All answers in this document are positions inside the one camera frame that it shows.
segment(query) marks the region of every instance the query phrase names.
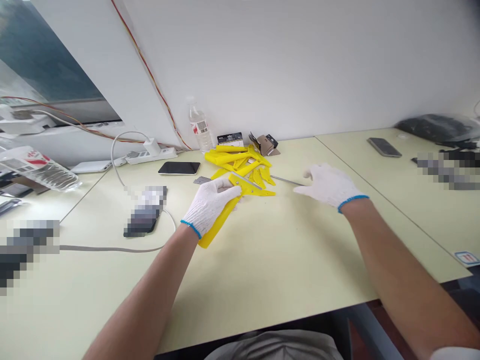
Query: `orange wire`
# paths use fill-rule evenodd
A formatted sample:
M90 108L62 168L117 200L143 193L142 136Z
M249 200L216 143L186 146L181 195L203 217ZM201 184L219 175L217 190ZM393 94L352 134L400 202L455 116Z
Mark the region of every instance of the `orange wire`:
M150 68L147 64L147 61L145 60L144 58L144 55L142 54L142 51L140 50L140 47L139 45L137 44L137 41L135 40L134 38L134 35L132 34L132 32L130 31L127 23L125 22L122 14L120 13L119 9L117 8L117 5L115 4L115 1L114 0L110 0L111 3L113 4L113 7L115 8L116 10L116 13L118 14L118 16L120 17L120 20L121 22L123 23L123 26L125 27L126 31L128 32L128 35L130 35L130 38L131 40L133 41L133 44L135 45L135 48L136 48L136 51L138 52L138 55L140 55L140 58L141 60L143 61L143 64L145 65L147 71L148 71L148 74L150 75L150 78L151 80L153 81L153 84L155 85L155 88L156 88L156 91L158 92L158 94L160 95L161 99L163 100L163 103L165 104L167 110L168 110L168 114L170 115L170 119L171 119L171 122L173 123L173 128L175 129L175 132L176 134L180 137L180 140L181 142L189 149L189 150L192 150L192 148L190 146L187 145L187 143L184 141L184 139L182 138L182 135L180 135L180 132L178 131L177 129L177 124L175 123L175 120L174 120L174 116L172 114L172 111L170 110L170 106L169 104L167 103L167 100L165 100L164 96L162 95L162 92L160 91L159 89L159 86L157 85L157 82L155 81L155 77L154 75L152 74L152 72L150 71Z
M32 102L32 103L36 103L36 104L42 105L42 106L47 107L47 108L49 108L49 109L55 110L56 112L58 112L58 113L60 113L60 114L62 114L62 115L64 115L64 116L66 116L66 117L69 118L69 119L72 119L72 120L76 121L77 123L80 124L80 126L81 126L82 128L84 128L84 129L85 129L86 131L88 131L89 133L92 133L92 134L94 134L94 135L101 136L101 137L103 137L103 138L108 138L108 139L112 139L112 140L115 139L115 137L112 137L112 136L110 136L110 135L104 134L103 132L100 132L100 131L97 131L97 130L93 130L93 129L89 129L88 127L85 126L85 124L84 124L83 122L80 122L80 121L78 121L76 118L68 115L67 113L65 113L65 112L63 112L63 111L61 111L61 110L59 110L59 109L57 109L57 108L55 108L55 107L53 107L53 106L51 106L51 105L47 105L47 104L45 104L45 103L43 103L43 102L40 102L40 101L37 101L37 100L33 100L33 99L28 98L28 97L19 97L19 96L0 96L0 99L19 99L19 100L29 101L29 102ZM122 138L122 137L119 138L119 139L117 139L117 141L122 142L122 143L137 143L137 144L143 143L143 141L140 141L140 140L129 140L129 139L125 139L125 138ZM164 145L164 146L170 146L170 147L171 147L171 145L163 144L163 143L161 143L161 142L158 142L157 144L159 144L159 145Z

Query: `blue glove cuff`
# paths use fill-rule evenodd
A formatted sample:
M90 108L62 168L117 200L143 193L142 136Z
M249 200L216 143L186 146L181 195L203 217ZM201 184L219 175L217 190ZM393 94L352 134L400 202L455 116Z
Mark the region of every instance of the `blue glove cuff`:
M340 214L343 214L341 208L343 205L345 205L346 203L349 203L351 202L352 200L356 200L356 199L370 199L370 196L367 196L367 195L357 195L357 196L353 196L353 197L349 197L347 200L345 200L344 202L342 202L339 206L338 206L338 212Z
M180 220L182 224L187 225L189 228L192 228L193 231L198 235L198 240L202 239L202 235L200 235L199 231L195 228L195 226L191 222L186 222L185 220Z

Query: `desk surface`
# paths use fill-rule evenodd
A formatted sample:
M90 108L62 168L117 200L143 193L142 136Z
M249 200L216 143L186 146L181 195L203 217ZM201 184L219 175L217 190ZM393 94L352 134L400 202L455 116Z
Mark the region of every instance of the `desk surface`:
M271 173L299 183L305 168L329 162L371 195L385 220L439 282L470 275L383 196L315 138L281 141ZM197 176L216 166L198 151ZM127 185L168 186L166 209L175 222L187 211L197 176L162 176L163 161L125 165ZM357 242L345 218L328 205L295 194L281 181L273 197L247 196L208 249L198 247L176 297L159 352L220 339L376 299ZM148 249L172 233L162 214L155 231L125 239L132 202L109 171L61 223L60 242ZM8 359L79 358L128 295L156 253L61 252L0 297L0 356Z
M403 156L379 155L368 138L387 139ZM319 135L317 139L453 256L466 251L480 259L480 191L449 190L434 182L433 176L423 175L410 160L418 153L448 148L394 128Z
M21 198L23 204L0 216L0 238L6 236L7 231L16 221L24 220L60 220L83 199L83 197L102 178L104 172L81 174L78 177L82 184L75 191L59 192L49 190L40 195L30 193ZM0 196L0 203L11 200L11 197Z

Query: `hand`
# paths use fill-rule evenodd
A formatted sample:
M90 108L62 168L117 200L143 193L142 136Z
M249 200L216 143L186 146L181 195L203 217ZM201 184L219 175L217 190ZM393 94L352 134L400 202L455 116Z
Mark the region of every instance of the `hand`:
M293 191L327 203L337 208L340 214L342 213L341 207L346 203L354 199L369 198L355 187L354 182L346 173L327 163L310 166L303 177L311 178L313 184L295 187Z
M240 186L233 186L227 178L217 178L200 185L190 208L182 219L201 239L214 225L225 205L242 194Z

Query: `window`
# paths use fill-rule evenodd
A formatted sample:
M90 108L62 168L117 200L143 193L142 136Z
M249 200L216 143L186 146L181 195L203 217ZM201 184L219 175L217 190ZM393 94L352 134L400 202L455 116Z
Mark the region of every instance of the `window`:
M82 122L119 118L29 0L0 0L0 96L46 103Z

